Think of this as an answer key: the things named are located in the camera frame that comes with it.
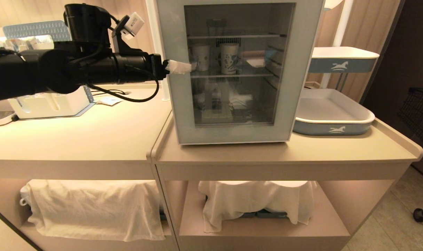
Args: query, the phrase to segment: black device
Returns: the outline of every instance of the black device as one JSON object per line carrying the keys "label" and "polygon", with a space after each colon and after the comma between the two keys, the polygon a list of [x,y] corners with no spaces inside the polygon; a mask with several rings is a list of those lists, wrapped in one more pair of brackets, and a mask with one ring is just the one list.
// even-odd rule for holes
{"label": "black device", "polygon": [[[142,100],[121,98],[145,102],[156,96],[158,81],[170,73],[165,69],[168,61],[162,62],[159,54],[130,48],[122,40],[129,16],[118,21],[105,9],[86,4],[69,4],[64,8],[63,16],[72,41],[54,42],[51,50],[18,53],[0,49],[0,100],[39,92],[66,94],[76,91],[81,85],[105,91],[96,85],[143,81],[156,81],[153,95]],[[114,29],[111,19],[116,22]],[[113,30],[114,53],[108,29]]]}

